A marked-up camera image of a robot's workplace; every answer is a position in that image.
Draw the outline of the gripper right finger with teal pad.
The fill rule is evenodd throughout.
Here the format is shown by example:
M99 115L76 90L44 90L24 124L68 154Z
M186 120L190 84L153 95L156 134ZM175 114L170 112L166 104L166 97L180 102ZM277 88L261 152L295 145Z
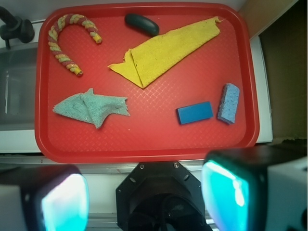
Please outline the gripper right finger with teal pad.
M261 145L207 154L201 188L221 231L305 231L308 153L297 145Z

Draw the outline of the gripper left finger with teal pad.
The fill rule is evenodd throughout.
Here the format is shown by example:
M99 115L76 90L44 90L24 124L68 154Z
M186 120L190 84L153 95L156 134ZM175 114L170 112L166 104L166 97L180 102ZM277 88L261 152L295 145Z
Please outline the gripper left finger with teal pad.
M89 207L87 181L74 165L0 171L2 231L84 231Z

